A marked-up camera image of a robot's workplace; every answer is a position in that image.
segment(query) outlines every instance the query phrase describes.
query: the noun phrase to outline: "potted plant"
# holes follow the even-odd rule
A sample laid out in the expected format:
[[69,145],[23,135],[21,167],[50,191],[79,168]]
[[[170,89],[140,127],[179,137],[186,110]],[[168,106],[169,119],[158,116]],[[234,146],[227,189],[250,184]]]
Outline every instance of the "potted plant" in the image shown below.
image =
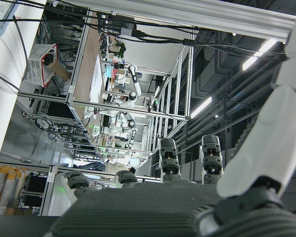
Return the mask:
[[125,44],[123,42],[116,42],[115,46],[120,47],[119,52],[114,53],[114,56],[118,58],[124,58],[124,52],[126,51]]

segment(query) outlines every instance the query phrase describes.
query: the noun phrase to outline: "aluminum frame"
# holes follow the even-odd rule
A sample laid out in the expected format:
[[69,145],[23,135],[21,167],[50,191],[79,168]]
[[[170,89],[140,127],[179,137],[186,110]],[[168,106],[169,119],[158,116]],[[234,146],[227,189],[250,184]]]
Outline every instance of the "aluminum frame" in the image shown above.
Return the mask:
[[219,0],[69,0],[117,14],[286,42],[295,16]]

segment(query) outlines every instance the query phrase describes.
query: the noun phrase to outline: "robot workstation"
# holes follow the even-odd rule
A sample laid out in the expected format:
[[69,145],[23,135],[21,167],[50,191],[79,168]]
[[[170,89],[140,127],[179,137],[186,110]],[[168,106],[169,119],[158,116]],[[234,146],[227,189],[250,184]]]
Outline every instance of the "robot workstation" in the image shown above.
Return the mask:
[[0,237],[296,237],[287,2],[0,0]]

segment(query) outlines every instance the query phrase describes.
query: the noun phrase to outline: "wall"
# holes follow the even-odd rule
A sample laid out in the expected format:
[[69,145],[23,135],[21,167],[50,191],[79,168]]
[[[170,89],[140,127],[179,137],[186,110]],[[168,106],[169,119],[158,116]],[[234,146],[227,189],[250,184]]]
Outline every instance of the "wall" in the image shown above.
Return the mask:
[[[45,4],[46,0],[37,0]],[[30,6],[18,6],[15,16],[18,18],[40,19],[43,9]],[[19,22],[20,32],[27,55],[30,54],[38,22]],[[0,76],[19,87],[26,66],[20,36],[14,23],[10,23],[3,36],[0,37]],[[8,128],[9,120],[16,100],[14,89],[0,80],[0,149]]]
[[[137,29],[154,36],[165,36],[176,39],[184,39],[187,36],[187,33],[167,28],[138,25]],[[120,41],[124,42],[126,46],[126,51],[124,53],[125,61],[137,66],[165,71],[171,71],[182,47],[181,44],[172,43],[141,43],[131,42],[124,39],[121,39]]]

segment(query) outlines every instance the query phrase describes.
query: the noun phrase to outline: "wooden tabletop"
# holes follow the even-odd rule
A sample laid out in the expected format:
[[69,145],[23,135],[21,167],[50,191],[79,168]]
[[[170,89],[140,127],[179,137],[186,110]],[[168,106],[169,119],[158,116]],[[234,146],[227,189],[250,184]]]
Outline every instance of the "wooden tabletop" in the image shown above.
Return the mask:
[[[97,20],[92,19],[91,23],[97,24]],[[86,40],[85,48],[83,51],[83,55],[81,55],[83,56],[83,59],[81,62],[77,83],[75,85],[74,99],[77,101],[90,102],[89,93],[90,93],[90,88],[92,84],[93,72],[94,72],[97,56],[99,56],[101,64],[102,62],[101,62],[101,52],[100,52],[98,31],[95,29],[89,28],[89,31],[86,37],[87,37],[87,40]],[[101,94],[104,93],[104,91],[105,91],[105,85],[102,83]],[[99,98],[99,103],[100,104],[104,103],[102,97]],[[83,116],[85,115],[85,106],[74,105],[74,108],[77,114],[79,115],[79,118],[81,120],[84,120],[85,118]],[[89,123],[88,123],[89,119],[86,119],[83,122],[85,125],[88,123],[88,126],[86,127],[86,129],[90,135],[89,138],[91,139],[93,139],[92,125],[100,126],[100,118],[101,118],[101,115],[97,115],[95,119],[92,116],[90,117]]]

